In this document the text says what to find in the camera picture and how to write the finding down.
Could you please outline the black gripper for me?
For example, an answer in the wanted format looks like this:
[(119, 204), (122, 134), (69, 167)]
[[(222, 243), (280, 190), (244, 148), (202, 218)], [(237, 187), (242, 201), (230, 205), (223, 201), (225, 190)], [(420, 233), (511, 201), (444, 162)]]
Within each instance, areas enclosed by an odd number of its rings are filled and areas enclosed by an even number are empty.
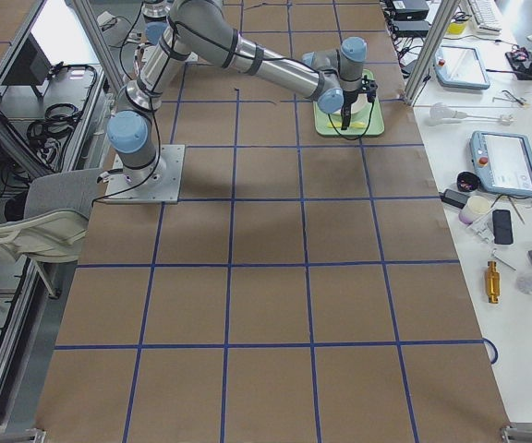
[(366, 95), (368, 102), (375, 102), (378, 84), (374, 78), (364, 75), (361, 80), (361, 92)]

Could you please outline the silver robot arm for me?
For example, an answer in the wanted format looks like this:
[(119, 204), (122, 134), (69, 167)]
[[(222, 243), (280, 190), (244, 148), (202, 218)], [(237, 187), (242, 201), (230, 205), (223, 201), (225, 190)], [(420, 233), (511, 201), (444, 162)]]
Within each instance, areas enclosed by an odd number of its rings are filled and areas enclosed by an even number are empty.
[(325, 114), (339, 113), (341, 131), (350, 126), (358, 95), (375, 93), (363, 74), (367, 44), (359, 37), (296, 60), (245, 39), (225, 20), (220, 1), (175, 1), (151, 57), (122, 89), (122, 108), (108, 122), (107, 137), (126, 172), (148, 174), (160, 160), (151, 136), (153, 114), (165, 86), (191, 54), (291, 90), (315, 102)]

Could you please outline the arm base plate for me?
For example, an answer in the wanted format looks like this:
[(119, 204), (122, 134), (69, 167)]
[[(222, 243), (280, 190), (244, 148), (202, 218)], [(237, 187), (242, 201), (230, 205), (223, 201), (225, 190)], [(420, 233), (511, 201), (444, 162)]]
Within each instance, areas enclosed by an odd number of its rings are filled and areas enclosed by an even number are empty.
[(184, 145), (162, 144), (159, 164), (153, 162), (141, 170), (125, 167), (115, 155), (114, 169), (121, 169), (108, 177), (104, 200), (124, 204), (176, 204), (179, 200), (181, 177), (185, 159)]

